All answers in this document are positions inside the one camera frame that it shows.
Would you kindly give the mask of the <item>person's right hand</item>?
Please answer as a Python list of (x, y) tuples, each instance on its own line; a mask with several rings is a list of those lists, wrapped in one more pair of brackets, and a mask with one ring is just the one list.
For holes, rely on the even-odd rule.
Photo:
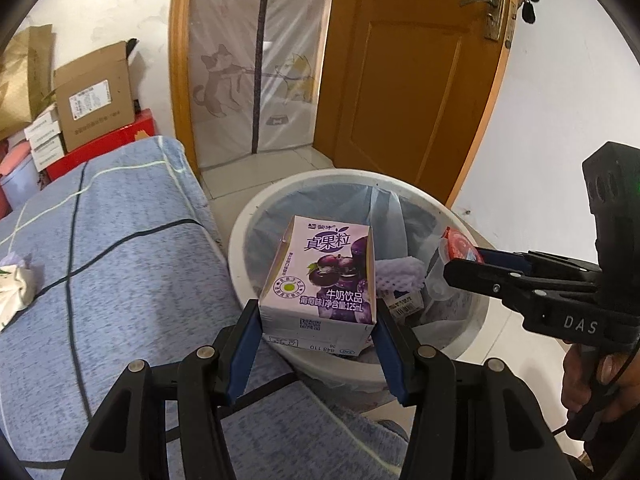
[[(628, 356), (625, 353), (605, 356), (597, 368), (597, 381), (607, 385), (623, 367)], [(563, 361), (563, 382), (561, 402), (567, 411), (577, 413), (590, 400), (591, 388), (586, 380), (582, 379), (582, 350), (579, 344), (572, 344), (566, 352)], [(617, 396), (604, 410), (602, 420), (614, 422), (627, 412), (639, 405), (640, 378), (639, 355), (636, 354), (623, 375), (617, 379)]]

